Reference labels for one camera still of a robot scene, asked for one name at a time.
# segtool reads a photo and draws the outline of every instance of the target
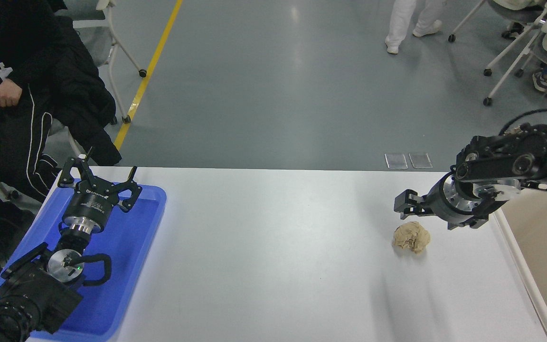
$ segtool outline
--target chair caster wheel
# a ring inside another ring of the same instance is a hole
[[[9,200],[20,199],[20,193],[18,193],[18,191],[16,191],[16,190],[12,190],[12,191],[8,192],[7,199],[9,199]]]

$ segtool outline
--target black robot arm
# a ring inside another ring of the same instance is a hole
[[[0,286],[0,342],[23,342],[32,331],[55,333],[82,301],[77,290],[81,286],[98,286],[111,277],[108,255],[83,255],[91,235],[101,232],[113,207],[128,212],[141,193],[132,179],[133,167],[126,182],[113,184],[94,176],[87,157],[69,158],[61,171],[58,186],[74,187],[59,227],[61,238],[54,250],[46,243],[35,247],[4,270]],[[78,168],[81,179],[71,177],[72,167]],[[121,192],[130,190],[129,199],[119,200]],[[101,279],[86,280],[85,264],[104,263]]]
[[[525,123],[503,135],[473,137],[427,195],[407,189],[394,211],[402,219],[438,216],[449,229],[478,228],[523,188],[547,191],[547,125]]]

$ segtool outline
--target beige crumpled paper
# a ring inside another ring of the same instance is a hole
[[[394,245],[403,249],[410,248],[415,254],[423,252],[428,243],[430,232],[416,221],[405,223],[394,232]]]

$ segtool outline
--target yellow floor line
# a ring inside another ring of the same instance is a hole
[[[166,45],[166,41],[168,40],[168,36],[170,35],[170,30],[172,29],[172,26],[174,25],[174,21],[176,20],[176,15],[179,13],[180,5],[182,5],[182,3],[183,3],[183,0],[177,0],[176,5],[174,5],[174,9],[172,11],[172,14],[170,15],[170,19],[168,20],[168,23],[166,24],[166,28],[163,30],[163,33],[161,34],[158,47],[156,48],[156,52],[154,52],[153,57],[151,58],[151,62],[149,63],[149,67],[147,68],[147,77],[143,78],[143,81],[141,82],[141,85],[139,86],[139,90],[136,91],[134,100],[132,100],[132,104],[130,105],[130,109],[128,110],[128,116],[130,117],[130,119],[134,119],[134,114],[136,113],[137,108],[139,108],[139,104],[141,104],[141,100],[143,99],[143,94],[145,93],[145,89],[147,88],[147,85],[149,84],[149,80],[151,79],[151,76],[153,75],[153,70],[156,68],[156,65],[158,64],[161,51],[163,50],[163,47]],[[115,147],[117,147],[117,150],[121,149],[122,143],[124,139],[126,139],[126,134],[128,134],[128,130],[130,129],[131,124],[132,123],[122,124],[122,127],[117,133],[117,138],[115,138],[115,142],[113,142],[115,144]]]

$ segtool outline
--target white table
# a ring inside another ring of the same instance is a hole
[[[547,341],[494,218],[392,247],[394,197],[442,175],[139,168],[169,199],[111,341]]]

